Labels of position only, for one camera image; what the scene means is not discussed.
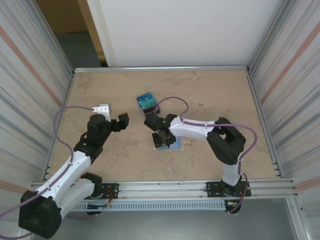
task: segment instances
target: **aluminum frame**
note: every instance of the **aluminum frame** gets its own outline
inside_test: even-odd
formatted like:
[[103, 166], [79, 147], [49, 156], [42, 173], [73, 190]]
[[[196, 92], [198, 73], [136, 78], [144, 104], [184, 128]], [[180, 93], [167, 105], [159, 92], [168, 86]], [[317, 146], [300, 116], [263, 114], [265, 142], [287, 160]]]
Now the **aluminum frame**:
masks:
[[[230, 200], [238, 197], [208, 197], [204, 191], [206, 182], [221, 180], [185, 180], [185, 181], [120, 181], [118, 198], [114, 201], [183, 201], [183, 200]], [[298, 194], [292, 179], [265, 178], [249, 179], [252, 196], [250, 199], [297, 198]], [[33, 182], [36, 189], [43, 182]], [[101, 199], [87, 199], [84, 202], [101, 202]]]
[[88, 67], [76, 68], [74, 73], [106, 72], [154, 72], [154, 71], [212, 71], [212, 70], [247, 70], [245, 65], [214, 66], [130, 66], [130, 67]]
[[256, 87], [255, 87], [254, 82], [252, 80], [251, 74], [249, 74], [248, 72], [246, 72], [246, 79], [248, 80], [248, 84], [249, 84], [250, 91], [251, 91], [251, 94], [252, 94], [253, 102], [255, 104], [255, 108], [256, 108], [256, 111], [258, 113], [258, 117], [260, 119], [260, 123], [261, 123], [261, 126], [262, 126], [263, 134], [264, 134], [264, 137], [265, 137], [265, 140], [266, 140], [266, 144], [267, 144], [268, 149], [269, 149], [269, 153], [270, 153], [271, 159], [272, 159], [272, 161], [276, 162], [281, 178], [284, 178], [285, 177], [284, 176], [284, 171], [282, 169], [282, 166], [279, 164], [279, 155], [278, 155], [278, 153], [276, 151], [276, 147], [275, 147], [276, 145], [275, 145], [274, 140], [273, 140], [273, 138], [271, 136], [271, 131], [270, 131], [269, 126], [267, 124], [267, 120], [266, 120], [266, 117], [264, 115], [264, 111], [262, 109], [261, 102], [260, 102], [260, 100], [258, 98]]
[[[267, 146], [272, 158], [273, 168], [276, 175], [281, 176], [281, 178], [271, 178], [271, 179], [249, 179], [252, 196], [248, 197], [251, 199], [274, 199], [283, 198], [286, 199], [289, 212], [294, 224], [294, 228], [299, 240], [311, 240], [312, 236], [310, 230], [308, 231], [308, 225], [306, 220], [304, 220], [303, 215], [297, 212], [298, 204], [296, 198], [298, 194], [294, 187], [294, 182], [292, 179], [284, 178], [283, 170], [280, 164], [278, 164], [278, 153], [276, 151], [273, 139], [270, 134], [270, 130], [265, 119], [261, 103], [259, 101], [255, 86], [252, 81], [251, 75], [248, 73], [247, 67], [238, 66], [163, 66], [163, 67], [109, 67], [109, 68], [76, 68], [75, 73], [98, 73], [98, 72], [143, 72], [143, 71], [213, 71], [213, 70], [245, 70], [250, 91], [252, 94], [253, 101], [256, 106], [256, 110], [262, 125], [263, 133], [266, 138]], [[66, 100], [64, 106], [68, 104], [70, 92], [72, 89], [74, 78], [70, 83]], [[58, 128], [60, 130], [63, 115], [61, 115], [58, 123]], [[51, 164], [54, 149], [56, 146], [56, 141], [53, 143], [49, 163]], [[199, 201], [199, 200], [218, 200], [219, 198], [208, 198], [205, 192], [200, 193], [200, 188], [205, 186], [204, 180], [200, 181], [151, 181], [151, 182], [119, 182], [121, 188], [126, 189], [121, 190], [118, 199], [113, 200], [117, 202], [128, 202], [128, 201]], [[197, 186], [196, 188], [186, 188], [186, 184], [191, 184]], [[43, 184], [42, 182], [33, 183], [33, 188]], [[234, 199], [230, 197], [220, 198], [222, 199]], [[98, 200], [90, 200], [87, 202], [99, 202]]]

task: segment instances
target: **doorway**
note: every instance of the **doorway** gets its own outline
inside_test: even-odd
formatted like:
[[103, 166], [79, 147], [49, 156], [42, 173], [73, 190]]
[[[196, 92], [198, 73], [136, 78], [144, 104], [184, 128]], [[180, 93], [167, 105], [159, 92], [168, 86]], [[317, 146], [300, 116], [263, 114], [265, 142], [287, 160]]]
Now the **doorway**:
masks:
[[72, 68], [108, 67], [87, 0], [36, 0]]

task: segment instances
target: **gray floor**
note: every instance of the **gray floor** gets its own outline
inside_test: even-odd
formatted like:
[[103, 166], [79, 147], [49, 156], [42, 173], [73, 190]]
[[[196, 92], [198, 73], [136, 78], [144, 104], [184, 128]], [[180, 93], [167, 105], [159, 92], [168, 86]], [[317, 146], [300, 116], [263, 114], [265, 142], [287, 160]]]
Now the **gray floor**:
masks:
[[[34, 236], [33, 240], [42, 240]], [[296, 240], [285, 199], [247, 199], [238, 215], [224, 211], [105, 212], [65, 218], [52, 240]]]
[[89, 32], [55, 34], [73, 68], [100, 68], [94, 44]]

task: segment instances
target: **enclosure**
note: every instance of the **enclosure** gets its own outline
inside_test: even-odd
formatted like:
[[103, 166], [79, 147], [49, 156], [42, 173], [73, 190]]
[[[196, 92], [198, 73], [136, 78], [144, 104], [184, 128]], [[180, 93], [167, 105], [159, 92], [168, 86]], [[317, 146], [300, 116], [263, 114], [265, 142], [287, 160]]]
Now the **enclosure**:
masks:
[[[35, 1], [0, 3], [2, 212], [68, 159], [52, 127], [59, 108], [109, 103], [111, 118], [127, 112], [129, 125], [110, 135], [86, 172], [119, 183], [111, 203], [128, 210], [65, 218], [52, 239], [320, 238], [320, 2], [87, 4], [109, 67], [73, 69]], [[237, 215], [193, 207], [212, 203], [202, 190], [222, 178], [222, 163], [188, 137], [179, 150], [156, 150], [136, 99], [148, 92], [186, 100], [187, 119], [225, 117], [257, 132], [242, 164], [252, 196]], [[163, 117], [184, 109], [176, 99], [160, 106]], [[75, 146], [91, 115], [61, 114], [59, 137]], [[254, 136], [240, 131], [248, 148]], [[72, 214], [84, 215], [86, 204]], [[19, 210], [2, 217], [0, 234], [27, 233], [18, 218]]]

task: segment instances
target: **white bracket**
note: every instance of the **white bracket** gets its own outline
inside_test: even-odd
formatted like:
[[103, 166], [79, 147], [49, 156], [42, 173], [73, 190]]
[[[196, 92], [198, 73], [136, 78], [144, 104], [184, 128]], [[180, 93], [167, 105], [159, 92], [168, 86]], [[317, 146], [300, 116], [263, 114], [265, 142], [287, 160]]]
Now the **white bracket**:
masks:
[[105, 116], [105, 119], [108, 122], [111, 121], [111, 118], [110, 118], [111, 107], [109, 104], [105, 103], [105, 104], [100, 104], [100, 106], [95, 106], [93, 107], [93, 112]]

